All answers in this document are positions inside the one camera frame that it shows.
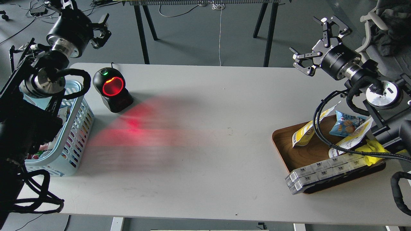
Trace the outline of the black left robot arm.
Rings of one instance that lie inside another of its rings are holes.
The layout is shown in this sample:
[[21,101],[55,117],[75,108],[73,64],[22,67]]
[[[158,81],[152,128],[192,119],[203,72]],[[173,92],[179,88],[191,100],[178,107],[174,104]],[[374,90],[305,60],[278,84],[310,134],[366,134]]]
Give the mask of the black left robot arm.
[[1,226],[10,213],[50,214],[64,200],[49,191],[50,172],[28,171],[26,159],[64,132],[58,116],[65,100],[82,98],[92,84],[85,70],[68,68],[88,43],[103,47],[111,36],[109,14],[100,22],[78,9],[74,0],[51,3],[59,18],[47,35],[47,45],[31,39],[1,90]]

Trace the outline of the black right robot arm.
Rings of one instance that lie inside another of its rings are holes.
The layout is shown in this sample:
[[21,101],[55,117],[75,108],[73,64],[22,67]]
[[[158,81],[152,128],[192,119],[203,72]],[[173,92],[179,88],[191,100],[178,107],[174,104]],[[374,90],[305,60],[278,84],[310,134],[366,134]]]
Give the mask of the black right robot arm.
[[337,16],[313,20],[322,26],[322,38],[310,53],[300,54],[293,48],[293,66],[305,75],[314,76],[316,69],[323,69],[335,80],[347,78],[345,91],[334,91],[315,110],[313,129],[317,137],[331,148],[344,148],[331,143],[320,130],[319,115],[324,106],[338,94],[345,94],[348,107],[357,114],[371,116],[375,121],[372,134],[389,152],[362,152],[362,155],[397,159],[410,162],[410,158],[398,154],[406,150],[410,153],[410,77],[404,75],[396,80],[385,80],[380,74],[378,63],[363,56],[372,41],[371,22],[383,31],[388,27],[375,13],[361,17],[366,30],[363,45],[355,51],[345,46],[342,38],[351,33],[350,28]]

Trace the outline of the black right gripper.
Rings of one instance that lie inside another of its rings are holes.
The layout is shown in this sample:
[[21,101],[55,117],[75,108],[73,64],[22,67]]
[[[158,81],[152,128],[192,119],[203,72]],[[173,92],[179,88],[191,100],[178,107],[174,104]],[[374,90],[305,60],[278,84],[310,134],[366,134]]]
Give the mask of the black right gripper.
[[[342,43],[342,38],[352,33],[351,28],[338,17],[332,15],[330,18],[313,20],[322,26],[322,39],[312,48],[311,53],[300,54],[294,48],[289,47],[293,53],[293,67],[307,76],[314,76],[317,67],[324,70],[333,79],[339,81],[345,78],[343,67],[352,61],[359,63],[361,55],[351,50]],[[338,27],[338,34],[333,34],[333,28]],[[305,67],[304,61],[311,60],[312,65]]]

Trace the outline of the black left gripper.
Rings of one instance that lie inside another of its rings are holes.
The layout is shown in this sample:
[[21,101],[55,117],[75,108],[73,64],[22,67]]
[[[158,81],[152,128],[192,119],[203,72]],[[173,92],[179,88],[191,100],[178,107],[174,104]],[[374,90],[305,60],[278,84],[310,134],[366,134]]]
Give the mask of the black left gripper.
[[[94,49],[103,47],[111,37],[107,30],[109,13],[102,15],[99,22],[93,22],[79,9],[63,9],[57,22],[51,28],[46,39],[53,51],[59,51],[67,58],[79,58],[84,53],[89,41]],[[93,37],[93,30],[100,35]]]

